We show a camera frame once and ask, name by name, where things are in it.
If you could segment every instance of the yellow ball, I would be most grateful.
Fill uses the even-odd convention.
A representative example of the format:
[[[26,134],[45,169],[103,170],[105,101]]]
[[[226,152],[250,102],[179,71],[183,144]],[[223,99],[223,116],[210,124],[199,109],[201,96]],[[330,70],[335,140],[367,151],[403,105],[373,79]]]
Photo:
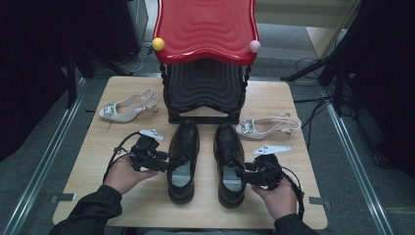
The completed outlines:
[[[152,45],[155,51],[161,51],[164,48],[164,40],[162,40],[159,37],[156,37],[155,39],[153,39]]]

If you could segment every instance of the pink ball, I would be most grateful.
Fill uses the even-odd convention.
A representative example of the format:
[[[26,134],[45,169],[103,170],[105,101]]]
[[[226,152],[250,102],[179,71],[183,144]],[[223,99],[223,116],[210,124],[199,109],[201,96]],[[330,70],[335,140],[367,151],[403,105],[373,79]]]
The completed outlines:
[[[260,42],[258,40],[251,41],[250,50],[252,53],[257,53],[260,50]]]

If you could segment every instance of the gray carpet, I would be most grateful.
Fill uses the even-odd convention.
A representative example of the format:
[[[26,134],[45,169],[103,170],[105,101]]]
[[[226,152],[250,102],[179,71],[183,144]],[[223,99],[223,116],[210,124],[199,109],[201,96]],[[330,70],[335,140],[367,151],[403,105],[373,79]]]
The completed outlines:
[[[160,73],[154,55],[142,55],[144,66],[134,75]],[[278,80],[278,77],[296,72],[295,60],[258,58],[253,65],[253,79]],[[300,63],[305,67],[309,62]],[[139,68],[139,58],[125,66]],[[69,128],[53,165],[43,182],[37,198],[27,215],[20,234],[47,234],[52,228],[56,205],[49,203],[52,195],[61,193],[69,178],[71,168],[87,132],[87,127],[97,108],[112,71],[94,64],[97,74],[89,79],[85,97]],[[321,87],[315,79],[302,78],[291,82],[294,100],[322,97]],[[24,145],[11,157],[0,163],[0,231],[3,231],[20,195],[33,175],[62,116],[68,100],[65,94],[31,133]],[[299,117],[310,117],[316,102],[296,104]],[[412,234],[415,231],[415,183],[399,169],[382,169],[374,164],[373,154],[357,123],[345,117],[349,135],[355,143],[369,177],[388,212],[395,234]],[[308,128],[303,130],[304,138]],[[356,177],[346,157],[344,146],[327,110],[312,122],[309,155],[321,196],[331,205],[326,207],[329,224],[320,234],[379,234],[368,210]],[[120,234],[120,228],[108,228],[107,234]]]

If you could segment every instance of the floor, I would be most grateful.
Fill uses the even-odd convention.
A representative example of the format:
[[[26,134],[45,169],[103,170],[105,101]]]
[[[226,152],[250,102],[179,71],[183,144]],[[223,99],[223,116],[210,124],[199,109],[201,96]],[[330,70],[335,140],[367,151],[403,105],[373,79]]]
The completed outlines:
[[[150,18],[145,40],[150,42],[157,1],[146,0],[146,3]],[[262,50],[253,67],[253,80],[278,81],[279,77],[290,75],[316,59],[303,27],[259,24],[258,31]],[[63,192],[102,91],[108,78],[115,75],[100,65],[95,66],[94,79],[79,80],[76,109],[66,110],[67,97],[63,96],[24,145],[0,163],[2,233],[47,234],[53,226],[56,203],[51,199]],[[134,75],[160,75],[154,55],[143,53],[123,66]],[[320,98],[332,92],[331,86],[317,84],[317,75],[318,71],[290,83],[294,100]],[[315,102],[296,103],[299,118],[311,117],[315,105]],[[62,126],[63,120],[68,120],[70,125]],[[304,139],[310,144],[309,155],[329,220],[328,227],[318,232],[412,234],[415,231],[414,180],[399,169],[378,167],[358,123],[353,118],[338,118],[330,106],[314,117],[312,127],[312,131],[308,126],[303,129]],[[48,146],[56,133],[63,135],[63,141],[55,143],[58,149],[50,149]],[[44,177],[33,177],[42,165],[48,168]],[[34,190],[28,185],[39,188]],[[23,197],[28,191],[35,200]],[[21,219],[13,215],[18,206],[30,208],[21,214]],[[10,221],[18,223],[15,228],[8,226]],[[121,232],[119,228],[106,230],[106,234]]]

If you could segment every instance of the black leather shoe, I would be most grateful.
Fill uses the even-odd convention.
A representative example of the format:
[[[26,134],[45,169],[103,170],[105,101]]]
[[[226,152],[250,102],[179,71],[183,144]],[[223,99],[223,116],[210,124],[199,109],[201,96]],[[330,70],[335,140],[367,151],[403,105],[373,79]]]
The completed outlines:
[[[230,124],[221,124],[213,143],[219,175],[219,202],[225,208],[237,208],[244,201],[246,183],[235,169],[245,170],[245,154],[238,134]]]
[[[199,131],[192,120],[179,125],[168,149],[168,196],[175,204],[189,203],[195,195],[194,175],[199,154]]]

